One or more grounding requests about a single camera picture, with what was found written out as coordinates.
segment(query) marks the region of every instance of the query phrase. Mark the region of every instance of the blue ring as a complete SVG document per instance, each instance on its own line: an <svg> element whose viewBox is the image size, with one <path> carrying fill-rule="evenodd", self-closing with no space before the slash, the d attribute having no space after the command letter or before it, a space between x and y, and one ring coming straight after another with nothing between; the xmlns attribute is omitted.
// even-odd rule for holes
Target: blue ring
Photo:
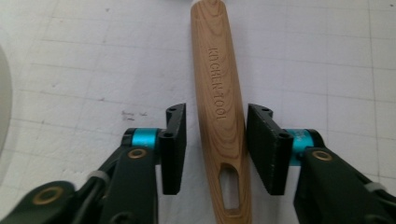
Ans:
<svg viewBox="0 0 396 224"><path fill-rule="evenodd" d="M299 158L303 156L306 147L314 146L314 139L306 129L286 129L293 136L293 148L291 152L290 165L300 166Z"/></svg>
<svg viewBox="0 0 396 224"><path fill-rule="evenodd" d="M132 137L132 147L148 147L155 150L158 129L138 128Z"/></svg>

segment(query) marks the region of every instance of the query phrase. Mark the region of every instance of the wooden tool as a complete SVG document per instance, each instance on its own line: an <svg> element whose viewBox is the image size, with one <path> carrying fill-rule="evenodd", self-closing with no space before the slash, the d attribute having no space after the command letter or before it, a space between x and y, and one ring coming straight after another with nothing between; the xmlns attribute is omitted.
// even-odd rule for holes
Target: wooden tool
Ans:
<svg viewBox="0 0 396 224"><path fill-rule="evenodd" d="M218 223L251 223L250 176L245 120L226 7L201 0L191 7L195 89L206 174ZM226 208L220 174L237 175L239 201Z"/></svg>

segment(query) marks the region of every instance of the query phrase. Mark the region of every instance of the screw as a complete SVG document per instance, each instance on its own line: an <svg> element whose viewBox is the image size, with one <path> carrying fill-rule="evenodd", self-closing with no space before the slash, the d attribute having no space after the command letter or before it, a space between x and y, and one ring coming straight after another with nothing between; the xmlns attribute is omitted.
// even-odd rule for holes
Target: screw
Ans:
<svg viewBox="0 0 396 224"><path fill-rule="evenodd" d="M321 161L332 161L332 155L325 151L314 151L312 152L312 155Z"/></svg>
<svg viewBox="0 0 396 224"><path fill-rule="evenodd" d="M35 205L43 205L56 201L59 199L64 192L64 189L61 187L49 187L47 189L43 189L37 193L37 195L33 198L33 204Z"/></svg>
<svg viewBox="0 0 396 224"><path fill-rule="evenodd" d="M146 154L147 154L147 151L145 149L137 148L137 149L130 151L128 153L128 157L131 159L139 159L139 158L145 157Z"/></svg>

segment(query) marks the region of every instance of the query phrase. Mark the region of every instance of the wooden handle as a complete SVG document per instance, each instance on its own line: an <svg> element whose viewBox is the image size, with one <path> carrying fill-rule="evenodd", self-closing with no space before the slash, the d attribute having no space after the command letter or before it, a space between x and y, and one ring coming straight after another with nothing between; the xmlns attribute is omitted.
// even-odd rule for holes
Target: wooden handle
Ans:
<svg viewBox="0 0 396 224"><path fill-rule="evenodd" d="M201 0L191 8L195 89L206 174L218 223L251 223L245 119L230 24L224 3ZM239 206L224 207L220 173L237 173Z"/></svg>

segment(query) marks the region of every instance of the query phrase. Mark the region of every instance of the black rubber pad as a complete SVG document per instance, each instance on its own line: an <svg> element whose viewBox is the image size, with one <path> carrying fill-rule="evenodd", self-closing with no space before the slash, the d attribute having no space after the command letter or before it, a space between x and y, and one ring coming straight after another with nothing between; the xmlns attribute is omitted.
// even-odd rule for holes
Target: black rubber pad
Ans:
<svg viewBox="0 0 396 224"><path fill-rule="evenodd" d="M183 174L187 145L186 105L174 105L166 110L166 130L160 132L160 153L163 194L178 194Z"/></svg>
<svg viewBox="0 0 396 224"><path fill-rule="evenodd" d="M247 148L262 183L271 195L283 195L293 137L272 120L273 111L248 105Z"/></svg>

